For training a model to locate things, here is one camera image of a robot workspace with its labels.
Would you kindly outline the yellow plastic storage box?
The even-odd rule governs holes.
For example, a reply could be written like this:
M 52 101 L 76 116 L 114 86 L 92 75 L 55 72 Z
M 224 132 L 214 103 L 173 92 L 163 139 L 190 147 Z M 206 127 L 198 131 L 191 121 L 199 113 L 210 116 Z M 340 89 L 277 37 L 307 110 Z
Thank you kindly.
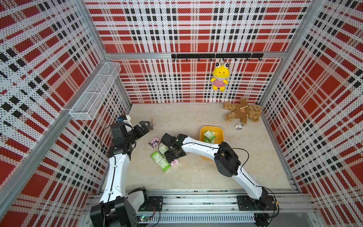
M 214 140 L 209 141 L 205 138 L 205 132 L 210 131 L 211 134 L 214 135 Z M 224 132 L 221 128 L 216 126 L 203 126 L 200 130 L 199 140 L 202 142 L 212 143 L 212 144 L 220 144 L 224 141 Z

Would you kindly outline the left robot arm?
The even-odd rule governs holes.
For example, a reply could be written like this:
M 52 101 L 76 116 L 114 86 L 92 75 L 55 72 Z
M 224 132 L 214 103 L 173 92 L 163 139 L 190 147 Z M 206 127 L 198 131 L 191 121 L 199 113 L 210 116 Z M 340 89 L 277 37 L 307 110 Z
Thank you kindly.
M 141 121 L 132 126 L 127 115 L 111 125 L 112 146 L 108 151 L 109 173 L 104 193 L 98 205 L 90 210 L 94 227 L 136 227 L 139 208 L 147 206 L 145 188 L 126 193 L 127 170 L 131 161 L 133 145 L 150 131 L 150 122 Z

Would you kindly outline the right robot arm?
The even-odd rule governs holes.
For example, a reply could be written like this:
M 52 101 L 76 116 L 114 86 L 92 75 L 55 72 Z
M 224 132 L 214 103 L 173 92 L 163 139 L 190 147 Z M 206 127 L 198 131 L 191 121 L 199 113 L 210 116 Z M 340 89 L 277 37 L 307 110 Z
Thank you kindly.
M 161 143 L 167 146 L 164 153 L 166 160 L 170 163 L 175 159 L 186 156 L 188 153 L 197 154 L 213 160 L 218 172 L 234 179 L 247 193 L 252 203 L 257 209 L 269 209 L 276 211 L 278 203 L 274 196 L 269 196 L 266 187 L 256 183 L 244 170 L 244 164 L 239 160 L 234 148 L 228 143 L 210 144 L 197 141 L 187 135 L 179 134 L 177 137 L 164 134 Z

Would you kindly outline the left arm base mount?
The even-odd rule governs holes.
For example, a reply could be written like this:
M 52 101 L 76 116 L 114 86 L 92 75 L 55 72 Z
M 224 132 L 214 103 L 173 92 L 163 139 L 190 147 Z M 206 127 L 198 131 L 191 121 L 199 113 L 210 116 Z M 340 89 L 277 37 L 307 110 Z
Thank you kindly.
M 162 196 L 149 196 L 149 200 L 145 202 L 138 210 L 138 212 L 149 211 L 159 212 L 163 208 L 163 197 Z

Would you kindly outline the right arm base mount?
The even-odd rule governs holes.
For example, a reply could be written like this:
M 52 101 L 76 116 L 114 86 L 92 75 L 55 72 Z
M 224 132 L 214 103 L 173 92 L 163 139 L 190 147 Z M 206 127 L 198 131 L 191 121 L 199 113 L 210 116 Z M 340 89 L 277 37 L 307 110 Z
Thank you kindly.
M 268 195 L 265 203 L 251 199 L 249 196 L 237 196 L 236 198 L 239 211 L 277 211 L 278 209 L 275 199 L 271 195 Z

